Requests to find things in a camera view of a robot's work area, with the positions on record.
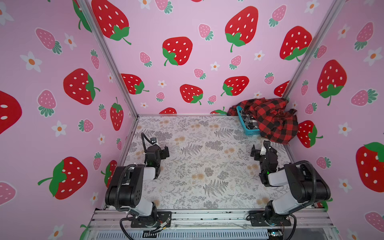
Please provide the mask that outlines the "red black plaid shirt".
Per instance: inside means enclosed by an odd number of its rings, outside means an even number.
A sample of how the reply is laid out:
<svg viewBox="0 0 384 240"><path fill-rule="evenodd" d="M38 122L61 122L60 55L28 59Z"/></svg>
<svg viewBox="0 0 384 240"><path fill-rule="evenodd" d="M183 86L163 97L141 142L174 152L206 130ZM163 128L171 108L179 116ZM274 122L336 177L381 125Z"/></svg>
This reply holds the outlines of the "red black plaid shirt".
<svg viewBox="0 0 384 240"><path fill-rule="evenodd" d="M250 99L229 108L227 116L237 116L237 107L258 122L260 135L272 142L286 145L299 131L297 110L286 111L287 99Z"/></svg>

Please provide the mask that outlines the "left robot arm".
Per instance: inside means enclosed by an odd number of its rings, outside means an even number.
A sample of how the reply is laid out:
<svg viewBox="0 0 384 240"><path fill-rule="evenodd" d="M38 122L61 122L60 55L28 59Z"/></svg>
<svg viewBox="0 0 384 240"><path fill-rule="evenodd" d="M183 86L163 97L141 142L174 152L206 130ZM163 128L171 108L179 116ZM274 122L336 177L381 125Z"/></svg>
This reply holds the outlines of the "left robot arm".
<svg viewBox="0 0 384 240"><path fill-rule="evenodd" d="M156 180L161 173L162 160L169 156L167 146L162 149L154 144L146 151L144 165L117 167L105 195L106 205L115 207L119 212L133 214L135 224L155 225L159 219L157 207L142 196L143 182Z"/></svg>

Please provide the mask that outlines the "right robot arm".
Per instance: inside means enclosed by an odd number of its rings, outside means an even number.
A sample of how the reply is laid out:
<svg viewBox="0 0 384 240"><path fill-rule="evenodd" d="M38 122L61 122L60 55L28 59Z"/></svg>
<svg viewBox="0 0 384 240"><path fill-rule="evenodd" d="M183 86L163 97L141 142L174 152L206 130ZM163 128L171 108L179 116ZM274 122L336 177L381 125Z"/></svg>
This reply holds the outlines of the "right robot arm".
<svg viewBox="0 0 384 240"><path fill-rule="evenodd" d="M289 191L267 203L264 211L250 211L246 217L253 227L290 226L290 217L315 202L329 200L331 191L308 161L285 164L278 169L277 150L264 141L260 150L252 147L251 157L260 162L259 177L265 187L289 186Z"/></svg>

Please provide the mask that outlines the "teal plastic basket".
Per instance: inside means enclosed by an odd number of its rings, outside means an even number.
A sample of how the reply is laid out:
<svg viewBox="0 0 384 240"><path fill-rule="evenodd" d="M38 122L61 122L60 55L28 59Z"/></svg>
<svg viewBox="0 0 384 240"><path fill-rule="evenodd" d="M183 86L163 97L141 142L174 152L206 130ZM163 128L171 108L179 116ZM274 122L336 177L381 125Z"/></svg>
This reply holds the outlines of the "teal plastic basket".
<svg viewBox="0 0 384 240"><path fill-rule="evenodd" d="M247 128L243 118L242 118L242 111L243 111L243 108L240 107L240 106L237 106L236 107L236 110L237 110L237 113L238 113L238 116L239 116L239 120L240 120L240 123L241 123L241 126L243 127L243 130L244 130L244 133L245 135L247 136L260 136L260 130L259 129L253 129L253 130L250 130Z"/></svg>

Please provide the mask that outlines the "black white plaid shirt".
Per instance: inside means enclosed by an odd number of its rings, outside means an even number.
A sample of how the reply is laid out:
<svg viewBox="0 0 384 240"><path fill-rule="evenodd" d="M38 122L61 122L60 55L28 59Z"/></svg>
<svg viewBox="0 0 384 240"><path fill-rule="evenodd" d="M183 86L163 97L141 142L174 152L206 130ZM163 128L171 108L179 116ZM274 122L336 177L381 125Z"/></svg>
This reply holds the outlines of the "black white plaid shirt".
<svg viewBox="0 0 384 240"><path fill-rule="evenodd" d="M255 130L259 128L258 121L254 117L247 114L242 114L242 119L248 130Z"/></svg>

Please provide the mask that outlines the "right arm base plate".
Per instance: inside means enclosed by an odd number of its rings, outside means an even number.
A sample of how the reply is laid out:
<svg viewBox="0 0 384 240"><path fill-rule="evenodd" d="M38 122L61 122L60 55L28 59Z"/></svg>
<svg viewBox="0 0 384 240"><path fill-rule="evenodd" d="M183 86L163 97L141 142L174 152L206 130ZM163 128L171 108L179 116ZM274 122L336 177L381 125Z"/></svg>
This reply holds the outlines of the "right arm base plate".
<svg viewBox="0 0 384 240"><path fill-rule="evenodd" d="M249 211L246 220L251 222L253 227L289 227L292 225L289 215L269 216L265 211Z"/></svg>

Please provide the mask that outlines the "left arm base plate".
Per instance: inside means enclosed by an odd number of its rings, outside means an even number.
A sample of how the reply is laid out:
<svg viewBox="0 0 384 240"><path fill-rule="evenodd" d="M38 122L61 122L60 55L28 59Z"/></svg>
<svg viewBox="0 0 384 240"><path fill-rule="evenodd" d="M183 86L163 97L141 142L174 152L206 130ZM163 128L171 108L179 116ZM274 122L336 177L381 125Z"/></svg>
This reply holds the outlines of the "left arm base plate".
<svg viewBox="0 0 384 240"><path fill-rule="evenodd" d="M137 217L131 222L131 228L158 228L170 227L172 212L160 211L148 217Z"/></svg>

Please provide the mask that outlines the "aluminium front rail frame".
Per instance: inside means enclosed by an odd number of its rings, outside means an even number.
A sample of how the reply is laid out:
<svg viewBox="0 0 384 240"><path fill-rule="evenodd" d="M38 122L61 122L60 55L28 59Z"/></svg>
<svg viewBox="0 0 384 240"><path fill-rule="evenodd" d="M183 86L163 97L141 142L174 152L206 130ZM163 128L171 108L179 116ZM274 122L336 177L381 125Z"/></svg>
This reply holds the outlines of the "aluminium front rail frame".
<svg viewBox="0 0 384 240"><path fill-rule="evenodd" d="M340 236L329 215L323 209L303 209L296 212L289 227L253 227L246 220L248 209L239 210L171 210L171 226L157 234L148 228L131 228L120 219L125 213L95 211L86 240L285 240L293 232L294 240L339 240Z"/></svg>

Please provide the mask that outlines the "left corner aluminium post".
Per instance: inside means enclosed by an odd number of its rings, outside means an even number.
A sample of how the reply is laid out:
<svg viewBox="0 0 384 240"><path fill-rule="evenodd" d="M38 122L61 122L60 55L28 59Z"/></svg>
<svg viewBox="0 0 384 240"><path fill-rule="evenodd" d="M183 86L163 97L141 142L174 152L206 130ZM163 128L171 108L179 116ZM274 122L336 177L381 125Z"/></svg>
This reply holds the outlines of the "left corner aluminium post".
<svg viewBox="0 0 384 240"><path fill-rule="evenodd" d="M79 1L79 4L133 118L137 119L138 113L130 98L129 90L125 85L107 44L107 40L111 40L114 42L123 41L131 45L131 43L126 40L130 33L130 25L127 17L110 1Z"/></svg>

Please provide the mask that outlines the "corner aluminium post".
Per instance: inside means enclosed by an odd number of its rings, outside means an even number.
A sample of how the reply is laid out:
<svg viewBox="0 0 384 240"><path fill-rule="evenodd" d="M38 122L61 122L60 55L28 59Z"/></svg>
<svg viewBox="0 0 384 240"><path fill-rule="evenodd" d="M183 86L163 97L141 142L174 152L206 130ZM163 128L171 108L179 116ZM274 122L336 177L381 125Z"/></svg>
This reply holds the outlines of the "corner aluminium post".
<svg viewBox="0 0 384 240"><path fill-rule="evenodd" d="M110 1L79 1L79 4L133 118L137 119L138 113L130 98L129 90L125 85L107 44L107 40L111 40L114 42L123 41L131 45L131 43L126 40L130 33L130 25L127 17Z"/></svg>
<svg viewBox="0 0 384 240"><path fill-rule="evenodd" d="M334 0L332 4L330 5L330 8L328 9L324 19L322 20L319 29L317 30L315 36L313 37L313 40L306 51L304 58L299 63L296 71L294 72L282 98L291 98L291 94L299 82L301 76L306 70L306 66L308 63L311 62L313 58L313 54L315 53L315 50L317 49L318 45L323 41L325 36L327 35L327 32L331 28L333 22L337 18L339 12L342 10L343 6L345 4L345 1L343 0Z"/></svg>

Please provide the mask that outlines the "right corner aluminium post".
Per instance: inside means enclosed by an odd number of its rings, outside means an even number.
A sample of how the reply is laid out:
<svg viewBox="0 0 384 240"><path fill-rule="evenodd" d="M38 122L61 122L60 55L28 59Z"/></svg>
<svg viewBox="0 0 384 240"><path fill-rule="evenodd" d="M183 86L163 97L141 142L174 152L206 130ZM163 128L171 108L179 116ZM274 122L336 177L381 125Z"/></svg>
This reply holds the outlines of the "right corner aluminium post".
<svg viewBox="0 0 384 240"><path fill-rule="evenodd" d="M345 4L345 1L343 0L334 0L332 4L330 5L330 8L328 9L324 19L322 20L319 29L317 30L315 36L313 37L313 40L306 51L304 58L299 63L296 71L294 72L282 98L291 98L291 94L299 82L301 76L306 70L306 66L308 63L311 62L313 58L313 54L315 53L315 50L317 49L318 45L323 41L325 36L327 35L327 32L331 28L333 22L337 18L339 12L342 10L343 6Z"/></svg>

